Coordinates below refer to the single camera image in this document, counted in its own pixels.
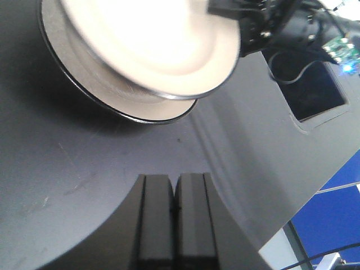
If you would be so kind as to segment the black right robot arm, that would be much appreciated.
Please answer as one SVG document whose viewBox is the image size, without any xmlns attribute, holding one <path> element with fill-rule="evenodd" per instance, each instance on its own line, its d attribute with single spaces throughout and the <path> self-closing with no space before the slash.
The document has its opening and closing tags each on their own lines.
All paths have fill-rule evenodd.
<svg viewBox="0 0 360 270">
<path fill-rule="evenodd" d="M 320 1 L 209 1 L 208 13 L 237 20 L 240 55 L 262 50 L 308 52 L 328 61 L 322 46 L 359 34 L 359 23 L 336 16 Z"/>
</svg>

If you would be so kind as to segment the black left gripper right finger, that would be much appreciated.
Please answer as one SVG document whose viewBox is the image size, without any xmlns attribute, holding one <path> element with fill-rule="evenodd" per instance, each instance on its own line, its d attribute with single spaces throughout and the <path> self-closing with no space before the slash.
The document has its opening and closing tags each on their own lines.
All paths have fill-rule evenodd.
<svg viewBox="0 0 360 270">
<path fill-rule="evenodd" d="M 177 269 L 270 269 L 219 197 L 209 173 L 183 173 L 175 189 Z"/>
</svg>

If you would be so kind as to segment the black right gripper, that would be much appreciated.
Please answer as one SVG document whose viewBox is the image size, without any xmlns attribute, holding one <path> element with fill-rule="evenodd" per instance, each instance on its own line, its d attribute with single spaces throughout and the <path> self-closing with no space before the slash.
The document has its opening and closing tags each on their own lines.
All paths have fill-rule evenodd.
<svg viewBox="0 0 360 270">
<path fill-rule="evenodd" d="M 314 54 L 320 9 L 315 1 L 208 1 L 209 14 L 239 21 L 241 57 L 262 50 Z"/>
</svg>

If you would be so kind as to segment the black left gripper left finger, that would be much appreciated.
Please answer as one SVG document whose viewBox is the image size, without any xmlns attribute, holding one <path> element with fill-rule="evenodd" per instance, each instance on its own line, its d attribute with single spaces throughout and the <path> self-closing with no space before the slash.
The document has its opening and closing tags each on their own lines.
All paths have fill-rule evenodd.
<svg viewBox="0 0 360 270">
<path fill-rule="evenodd" d="M 42 269 L 174 269 L 173 190 L 167 175 L 139 175 L 94 232 Z"/>
</svg>

